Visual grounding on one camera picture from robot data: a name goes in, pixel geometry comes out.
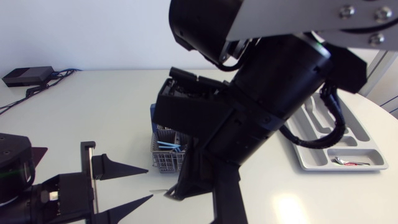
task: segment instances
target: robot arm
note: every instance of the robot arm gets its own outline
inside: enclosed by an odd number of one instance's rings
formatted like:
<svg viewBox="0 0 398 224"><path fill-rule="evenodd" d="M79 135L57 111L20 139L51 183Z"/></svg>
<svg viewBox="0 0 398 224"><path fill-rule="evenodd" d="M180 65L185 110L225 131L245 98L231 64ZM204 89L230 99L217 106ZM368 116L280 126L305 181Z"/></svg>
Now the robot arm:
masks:
<svg viewBox="0 0 398 224"><path fill-rule="evenodd" d="M250 39L311 31L340 47L398 50L395 0L173 0L169 19L179 44L215 64Z"/></svg>
<svg viewBox="0 0 398 224"><path fill-rule="evenodd" d="M398 49L394 11L395 0L172 0L175 40L238 72L220 83L171 69L153 120L193 136L193 147L166 196L212 192L214 223L247 223L240 165L278 129L314 150L339 141L345 122L336 89L357 93L366 83L366 63L346 47ZM238 63L224 66L229 57ZM283 124L323 83L336 128L327 138L297 139Z"/></svg>

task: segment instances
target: black cable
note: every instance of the black cable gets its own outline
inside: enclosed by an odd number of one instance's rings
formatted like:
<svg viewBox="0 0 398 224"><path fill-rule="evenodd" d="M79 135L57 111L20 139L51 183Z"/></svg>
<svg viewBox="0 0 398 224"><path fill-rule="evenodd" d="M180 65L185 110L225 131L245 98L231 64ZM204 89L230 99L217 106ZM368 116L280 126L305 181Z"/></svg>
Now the black cable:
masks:
<svg viewBox="0 0 398 224"><path fill-rule="evenodd" d="M398 108L393 109L392 111L390 111L390 113L395 112L396 110L398 110Z"/></svg>
<svg viewBox="0 0 398 224"><path fill-rule="evenodd" d="M325 149L338 143L344 135L346 126L343 113L340 108L340 103L337 95L337 87L329 83L325 83L321 89L321 99L325 103L330 113L335 117L335 128L327 136L311 140L304 141L299 137L294 136L290 130L283 125L279 130L281 133L291 142L298 146L303 146L311 149Z"/></svg>
<svg viewBox="0 0 398 224"><path fill-rule="evenodd" d="M32 186L32 184L33 184L33 182L35 181L35 178L36 178L35 164L33 163L32 159L29 160L29 172L30 172L30 179L26 183L26 188Z"/></svg>
<svg viewBox="0 0 398 224"><path fill-rule="evenodd" d="M382 104L382 105L380 105L380 106L384 106L384 105L386 105L386 104L390 103L391 101L393 101L393 100L394 100L394 99L396 99L396 98L398 98L398 96L396 96L396 97L393 97L392 99L388 100L387 102L383 103L383 104Z"/></svg>
<svg viewBox="0 0 398 224"><path fill-rule="evenodd" d="M252 41L248 44L248 46L246 47L245 51L243 52L241 58L238 60L238 62L236 62L235 65L229 67L229 66L225 66L223 64L215 64L216 67L218 69L220 69L221 71L224 71L224 72L233 72L233 71L241 68L243 63L246 61L246 59L248 59L250 53L252 52L252 50L256 46L257 41L258 41L258 39L252 39Z"/></svg>
<svg viewBox="0 0 398 224"><path fill-rule="evenodd" d="M4 114L6 111L8 111L9 109L13 108L14 106L16 106L16 105L18 105L18 104L24 102L25 100L31 98L32 96L35 96L35 95L37 95L37 94L39 94L39 93L42 93L43 91L49 89L50 87L53 87L53 86L57 85L57 84L60 83L64 78L69 77L69 76L70 76L71 74L73 74L75 71L81 71L81 70L75 69L75 68L69 68L69 69L62 70L62 71L60 71L60 72L53 72L53 74L51 74L51 76L53 76L53 77L55 77L55 78L57 79L56 82L54 82L54 83L52 83L52 84L50 84L50 85L46 84L46 85L44 85L44 86L40 86L40 88L38 88L37 91L34 91L34 89L36 89L37 87L28 89L27 92L26 92L25 98L20 99L20 100L17 100L17 101L15 101L15 102L13 102L13 103L9 103L9 104L6 105L6 106L0 107L0 110L2 110L2 111L0 112L0 115Z"/></svg>

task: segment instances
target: screw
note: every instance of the screw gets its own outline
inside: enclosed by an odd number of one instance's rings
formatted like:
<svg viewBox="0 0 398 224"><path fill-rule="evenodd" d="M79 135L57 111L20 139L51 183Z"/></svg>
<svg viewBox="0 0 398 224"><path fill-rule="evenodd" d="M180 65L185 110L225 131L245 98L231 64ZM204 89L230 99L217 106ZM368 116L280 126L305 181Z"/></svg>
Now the screw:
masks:
<svg viewBox="0 0 398 224"><path fill-rule="evenodd" d="M383 34L373 34L369 38L369 44L372 45L373 47L382 44L386 38L384 37Z"/></svg>
<svg viewBox="0 0 398 224"><path fill-rule="evenodd" d="M392 17L392 10L387 7L381 7L374 13L374 19L376 22L386 22L388 19Z"/></svg>
<svg viewBox="0 0 398 224"><path fill-rule="evenodd" d="M266 116L264 119L262 119L262 121L266 124L268 124L271 121L271 118Z"/></svg>
<svg viewBox="0 0 398 224"><path fill-rule="evenodd" d="M340 19L349 19L354 14L355 14L354 6L349 6L349 5L343 6L340 9L340 13L339 13Z"/></svg>

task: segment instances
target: power adapter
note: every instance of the power adapter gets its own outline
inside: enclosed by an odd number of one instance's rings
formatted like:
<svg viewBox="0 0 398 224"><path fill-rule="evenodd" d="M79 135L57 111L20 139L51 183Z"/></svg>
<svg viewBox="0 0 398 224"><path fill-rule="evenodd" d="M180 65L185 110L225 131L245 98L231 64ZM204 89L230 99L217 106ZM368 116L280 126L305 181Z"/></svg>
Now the power adapter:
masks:
<svg viewBox="0 0 398 224"><path fill-rule="evenodd" d="M51 80L54 69L51 66L16 68L2 78L8 87L45 85Z"/></svg>

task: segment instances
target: gray wire basket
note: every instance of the gray wire basket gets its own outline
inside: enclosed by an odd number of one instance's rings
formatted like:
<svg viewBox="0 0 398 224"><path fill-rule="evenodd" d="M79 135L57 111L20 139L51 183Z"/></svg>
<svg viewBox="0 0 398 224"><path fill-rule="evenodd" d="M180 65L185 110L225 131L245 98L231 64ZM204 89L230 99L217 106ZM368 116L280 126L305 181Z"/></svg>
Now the gray wire basket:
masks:
<svg viewBox="0 0 398 224"><path fill-rule="evenodd" d="M160 150L157 141L174 143L176 131L171 129L158 129L157 133L152 133L152 141L150 151L154 167L159 168L159 172L163 174L174 173L181 169L184 160L185 150L182 152L174 152L173 150ZM189 138L185 134L180 133L180 145L188 145Z"/></svg>

